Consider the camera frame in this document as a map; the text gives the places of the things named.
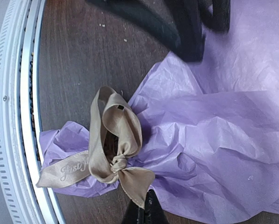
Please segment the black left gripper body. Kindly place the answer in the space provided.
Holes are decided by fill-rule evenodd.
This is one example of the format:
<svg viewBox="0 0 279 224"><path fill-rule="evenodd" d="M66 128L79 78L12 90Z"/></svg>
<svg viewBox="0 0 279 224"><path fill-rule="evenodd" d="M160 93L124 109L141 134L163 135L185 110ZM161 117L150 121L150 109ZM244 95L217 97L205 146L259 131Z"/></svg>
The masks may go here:
<svg viewBox="0 0 279 224"><path fill-rule="evenodd" d="M167 0L175 28L140 0L89 0L102 10L138 26L186 63L200 63L204 55L202 26L217 33L230 29L230 0Z"/></svg>

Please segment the beige satin ribbon bow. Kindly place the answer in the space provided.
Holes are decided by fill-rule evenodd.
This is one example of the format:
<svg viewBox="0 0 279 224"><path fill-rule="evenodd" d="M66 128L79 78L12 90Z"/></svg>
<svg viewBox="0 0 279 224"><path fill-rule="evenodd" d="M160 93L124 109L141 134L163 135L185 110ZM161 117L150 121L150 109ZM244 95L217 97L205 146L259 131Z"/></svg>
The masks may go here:
<svg viewBox="0 0 279 224"><path fill-rule="evenodd" d="M88 150L43 168L36 186L64 188L88 176L106 184L119 181L125 194L144 209L154 172L127 165L142 148L138 117L123 97L107 86L97 91L90 114Z"/></svg>

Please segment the purple flower bouquet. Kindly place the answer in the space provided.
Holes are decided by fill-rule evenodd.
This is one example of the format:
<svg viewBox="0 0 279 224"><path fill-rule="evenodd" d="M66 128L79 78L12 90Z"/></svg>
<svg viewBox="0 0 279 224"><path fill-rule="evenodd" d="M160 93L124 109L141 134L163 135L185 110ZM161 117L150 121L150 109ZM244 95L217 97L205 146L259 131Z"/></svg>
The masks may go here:
<svg viewBox="0 0 279 224"><path fill-rule="evenodd" d="M143 139L127 165L154 172L163 209L211 224L279 214L279 0L232 1L230 32L209 35L201 65L168 54L127 103ZM89 133L71 121L42 132L42 169L88 150ZM88 176L53 190L92 197L119 185Z"/></svg>

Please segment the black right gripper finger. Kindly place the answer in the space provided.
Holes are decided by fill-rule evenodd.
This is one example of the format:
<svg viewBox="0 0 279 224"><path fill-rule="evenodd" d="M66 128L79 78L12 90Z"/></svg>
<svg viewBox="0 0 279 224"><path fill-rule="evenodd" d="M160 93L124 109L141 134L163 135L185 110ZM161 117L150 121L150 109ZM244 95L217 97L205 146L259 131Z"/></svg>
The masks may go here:
<svg viewBox="0 0 279 224"><path fill-rule="evenodd" d="M130 201L122 224L169 224L154 190L146 194L145 208Z"/></svg>

